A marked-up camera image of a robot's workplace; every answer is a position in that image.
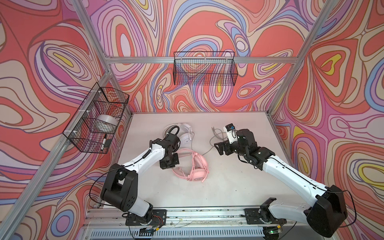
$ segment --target blue swirl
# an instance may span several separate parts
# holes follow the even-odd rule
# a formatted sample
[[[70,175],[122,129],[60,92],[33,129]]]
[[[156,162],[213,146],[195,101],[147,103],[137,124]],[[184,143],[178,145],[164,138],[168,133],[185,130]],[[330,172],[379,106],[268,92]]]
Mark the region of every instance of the blue swirl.
[[[68,224],[67,228],[61,232],[57,228],[57,224],[60,218],[62,217],[68,217],[70,219],[70,223]],[[74,221],[74,214],[71,210],[64,210],[61,213],[59,213],[53,220],[52,225],[51,225],[51,233],[55,237],[62,237],[65,236],[69,231],[72,229],[73,226],[73,221]]]
[[[233,10],[233,9],[231,9],[231,8],[221,4],[221,3],[214,2],[212,0],[205,0],[204,2],[197,2],[195,0],[189,0],[189,1],[184,2],[179,7],[179,9],[177,10],[175,17],[174,17],[174,21],[172,22],[172,26],[170,29],[171,35],[173,35],[175,33],[175,29],[176,29],[177,25],[179,24],[181,19],[189,11],[192,11],[193,9],[198,8],[198,7],[202,7],[202,6],[204,6],[204,7],[208,7],[208,6],[217,7],[217,8],[225,10],[226,12],[231,14],[233,16],[233,18],[235,18],[237,20],[238,23],[240,23],[243,31],[246,30],[246,28],[247,28],[246,27],[247,26],[246,21],[245,21],[244,17],[239,12],[237,12],[237,11],[235,11],[235,10]],[[170,36],[168,39],[166,54],[169,54],[171,39],[172,39],[172,36]]]
[[[236,47],[236,43],[235,43],[235,36],[236,35],[241,35],[243,37],[243,39],[246,41],[247,45],[248,45],[248,50],[246,50],[245,52],[241,52],[237,49]],[[239,29],[237,29],[236,27],[232,27],[231,28],[231,37],[232,37],[232,42],[233,44],[235,45],[236,47],[236,52],[237,52],[237,55],[240,56],[240,57],[245,57],[245,56],[249,56],[250,54],[250,47],[249,47],[249,42],[248,42],[248,38],[244,35],[243,32],[240,32]]]
[[[371,108],[384,113],[384,106],[375,102],[375,99],[373,99],[372,97],[372,91],[375,92],[376,84],[380,84],[379,77],[381,76],[381,73],[383,71],[384,71],[384,58],[376,64],[376,66],[372,69],[371,73],[369,74],[367,84],[364,89],[364,95],[367,103],[371,106]]]

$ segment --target red wire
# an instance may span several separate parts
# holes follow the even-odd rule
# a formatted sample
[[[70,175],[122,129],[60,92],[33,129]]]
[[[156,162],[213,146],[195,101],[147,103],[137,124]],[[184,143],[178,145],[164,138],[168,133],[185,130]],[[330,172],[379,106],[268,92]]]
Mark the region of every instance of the red wire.
[[[162,218],[161,217],[159,217],[159,216],[157,216],[157,215],[154,215],[155,217],[157,217],[160,221],[161,221],[161,225],[163,225],[164,224],[164,222],[163,222],[163,220],[162,220]]]

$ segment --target black cable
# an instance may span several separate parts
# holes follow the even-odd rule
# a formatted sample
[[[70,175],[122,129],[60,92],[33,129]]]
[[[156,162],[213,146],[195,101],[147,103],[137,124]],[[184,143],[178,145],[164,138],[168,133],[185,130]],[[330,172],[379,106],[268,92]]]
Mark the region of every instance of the black cable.
[[[109,170],[109,171],[103,173],[100,177],[98,177],[98,178],[93,182],[91,188],[89,189],[89,193],[88,193],[89,198],[90,198],[92,201],[94,201],[95,203],[98,203],[98,204],[103,204],[103,205],[105,205],[105,206],[112,206],[112,205],[104,204],[104,203],[102,203],[102,202],[98,202],[98,201],[94,200],[94,199],[91,197],[91,191],[92,191],[92,188],[93,188],[93,186],[95,185],[95,183],[96,183],[102,176],[104,176],[105,174],[107,174],[107,173],[109,173],[109,172],[115,171],[115,170],[116,170],[116,169],[112,169],[112,170]]]
[[[353,222],[351,222],[350,224],[345,225],[345,226],[340,226],[340,227],[349,227],[349,226],[351,226],[352,224],[354,224],[354,223],[356,222],[356,220],[357,220],[357,218],[358,218],[358,213],[357,213],[357,211],[356,211],[355,202],[353,201],[353,197],[352,197],[351,192],[348,191],[348,190],[344,190],[344,191],[342,191],[342,192],[348,192],[348,193],[349,193],[349,195],[350,195],[350,197],[351,197],[351,200],[352,200],[352,204],[353,204],[353,210],[355,211],[355,219],[353,220]]]
[[[247,161],[243,161],[243,160],[241,160],[241,159],[240,159],[240,155],[237,155],[237,158],[240,160],[240,162],[249,163],[249,162],[247,162]]]
[[[283,165],[284,167],[286,167],[284,164],[282,164],[282,163],[281,163],[280,161],[278,161],[277,159],[275,159],[275,158],[273,158],[273,157],[269,157],[269,158],[272,158],[272,159],[276,160],[278,163],[280,163],[281,165]],[[354,224],[354,223],[356,222],[357,217],[358,217],[358,213],[357,213],[357,211],[356,211],[356,206],[355,206],[355,202],[354,202],[354,200],[353,200],[352,194],[351,194],[351,192],[350,192],[349,190],[343,190],[343,191],[340,191],[340,192],[333,192],[333,191],[330,191],[330,190],[324,190],[324,189],[321,189],[321,188],[319,188],[318,186],[314,185],[313,183],[311,183],[311,182],[308,181],[307,179],[303,178],[303,177],[300,176],[299,174],[297,174],[297,173],[295,173],[295,174],[296,174],[297,176],[301,177],[302,179],[304,179],[305,181],[307,181],[308,183],[310,183],[311,185],[315,186],[317,189],[320,189],[320,190],[322,190],[322,191],[324,191],[324,192],[329,192],[329,193],[344,193],[344,192],[348,192],[348,193],[349,193],[349,196],[351,197],[351,201],[352,201],[352,205],[353,205],[353,210],[354,210],[354,212],[355,212],[355,219],[354,219],[350,224],[345,225],[345,226],[339,226],[339,227],[349,227],[349,226],[351,226],[352,224]]]
[[[247,215],[240,214],[240,217],[259,219],[259,218],[261,217],[261,215],[259,214],[258,217],[251,217],[251,216],[247,216]]]
[[[172,152],[176,152],[179,149],[180,145],[181,145],[181,141],[179,139],[179,142],[177,143],[177,147],[175,149],[173,149]]]
[[[281,218],[278,218],[278,219],[276,219],[276,220],[277,220],[277,222],[279,223],[280,226],[283,226],[283,225],[284,225],[284,220],[283,220],[283,224],[281,224],[281,223],[280,223],[280,219],[281,219]]]
[[[131,236],[132,236],[132,238],[134,239],[134,240],[136,240],[136,238],[133,236],[133,234],[132,234],[132,232],[131,232],[131,227],[128,225],[128,229],[129,229],[129,233],[131,234]]]
[[[173,134],[177,135],[177,134],[179,133],[179,131],[180,131],[179,126],[173,126],[173,127],[171,127],[170,130],[169,130],[167,133],[172,132],[172,130],[175,129],[175,128],[177,128],[177,132],[176,132],[176,133],[173,133]]]
[[[287,235],[287,233],[289,233],[289,231],[291,231],[293,229],[293,227],[296,225],[297,222],[294,223],[294,225],[281,237],[279,238],[278,240],[282,239],[283,237],[285,237],[285,235]]]
[[[139,162],[141,159],[143,159],[143,158],[140,158],[139,160],[137,160],[136,162],[134,162],[134,163],[131,164],[131,165],[128,165],[128,166],[122,166],[122,167],[115,168],[115,169],[112,169],[112,170],[109,170],[109,171],[103,173],[100,177],[98,177],[98,178],[93,182],[91,188],[89,189],[89,193],[88,193],[89,198],[90,198],[92,201],[94,201],[95,203],[102,204],[102,205],[104,205],[104,206],[111,206],[111,207],[114,207],[113,205],[104,204],[104,203],[102,203],[102,202],[98,202],[98,201],[94,200],[94,199],[91,197],[91,191],[92,191],[93,186],[94,186],[95,183],[96,183],[102,176],[104,176],[105,174],[107,174],[107,173],[109,173],[109,172],[112,172],[112,171],[115,171],[115,170],[120,170],[120,169],[125,168],[125,167],[130,167],[130,166],[136,164],[137,162]]]

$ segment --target gray cable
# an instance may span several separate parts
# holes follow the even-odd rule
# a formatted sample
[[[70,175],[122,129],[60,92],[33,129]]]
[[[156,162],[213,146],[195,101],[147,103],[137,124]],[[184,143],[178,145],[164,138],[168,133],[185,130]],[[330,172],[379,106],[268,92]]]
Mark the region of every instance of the gray cable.
[[[225,141],[226,139],[228,139],[228,137],[224,137],[224,134],[225,132],[223,132],[221,129],[219,128],[215,128],[215,127],[212,127],[212,132],[214,133],[214,136],[209,140],[209,144],[212,146],[206,153],[202,154],[202,156],[204,156],[205,154],[207,154],[209,151],[211,151],[215,146],[212,145],[211,141],[213,138],[218,138],[219,140],[222,140],[222,141]]]
[[[189,224],[191,224],[192,222],[194,222],[194,221],[191,221],[190,223],[187,223],[187,224],[185,224],[185,225],[182,225],[182,226],[179,226],[179,227],[185,227],[185,226],[188,226]]]

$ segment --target vent grille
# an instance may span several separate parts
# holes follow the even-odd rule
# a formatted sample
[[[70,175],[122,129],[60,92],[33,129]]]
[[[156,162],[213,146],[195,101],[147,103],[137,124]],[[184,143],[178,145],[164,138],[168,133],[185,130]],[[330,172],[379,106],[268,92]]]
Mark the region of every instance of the vent grille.
[[[139,229],[131,228],[133,236],[140,237]],[[263,237],[263,227],[190,227],[190,228],[161,228],[152,238],[190,238],[190,237]],[[129,229],[94,229],[91,239],[126,239],[131,237]]]

